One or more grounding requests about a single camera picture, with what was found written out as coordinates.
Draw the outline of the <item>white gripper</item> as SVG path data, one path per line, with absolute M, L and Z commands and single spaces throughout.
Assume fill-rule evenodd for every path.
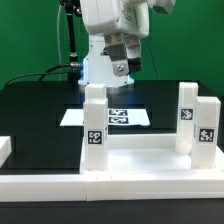
M 89 35 L 105 36 L 115 76 L 142 69 L 141 41 L 149 34 L 146 1 L 80 0 L 82 19 Z

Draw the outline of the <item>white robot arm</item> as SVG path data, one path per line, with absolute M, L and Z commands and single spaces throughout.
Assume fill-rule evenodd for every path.
M 171 14 L 176 0 L 80 0 L 89 35 L 81 85 L 117 88 L 142 69 L 141 39 L 149 35 L 149 9 Z

